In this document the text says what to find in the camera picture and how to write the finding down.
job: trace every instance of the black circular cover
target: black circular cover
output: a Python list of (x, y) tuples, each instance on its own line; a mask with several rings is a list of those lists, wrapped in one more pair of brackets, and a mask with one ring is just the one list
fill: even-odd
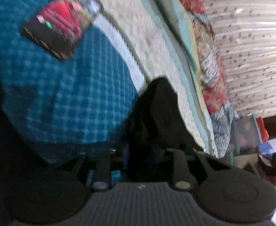
[(74, 176), (54, 171), (16, 183), (6, 194), (6, 207), (19, 221), (50, 224), (74, 215), (85, 200), (85, 187)]
[(263, 221), (276, 210), (276, 189), (244, 170), (216, 171), (196, 192), (200, 206), (214, 217), (233, 223)]

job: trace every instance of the curtain fold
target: curtain fold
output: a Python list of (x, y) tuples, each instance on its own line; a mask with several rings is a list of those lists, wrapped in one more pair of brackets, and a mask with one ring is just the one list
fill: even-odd
[(276, 115), (276, 0), (202, 0), (240, 115)]

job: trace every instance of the ribbed grey surface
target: ribbed grey surface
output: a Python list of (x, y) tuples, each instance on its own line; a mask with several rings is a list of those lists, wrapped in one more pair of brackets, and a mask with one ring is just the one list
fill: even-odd
[[(11, 225), (25, 224), (14, 221)], [(234, 226), (205, 213), (191, 194), (167, 183), (118, 183), (108, 192), (93, 194), (77, 215), (55, 226)], [(274, 226), (270, 221), (246, 226)]]

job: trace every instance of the blue plaid cloth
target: blue plaid cloth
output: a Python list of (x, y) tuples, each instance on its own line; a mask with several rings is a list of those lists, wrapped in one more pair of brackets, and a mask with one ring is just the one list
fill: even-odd
[(20, 36), (23, 21), (50, 1), (0, 0), (0, 104), (52, 163), (118, 148), (137, 91), (120, 54), (93, 26), (68, 61)]

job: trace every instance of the white curtain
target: white curtain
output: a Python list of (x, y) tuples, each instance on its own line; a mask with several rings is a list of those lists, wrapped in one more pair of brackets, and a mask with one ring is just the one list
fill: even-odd
[(202, 0), (236, 111), (276, 115), (276, 0)]

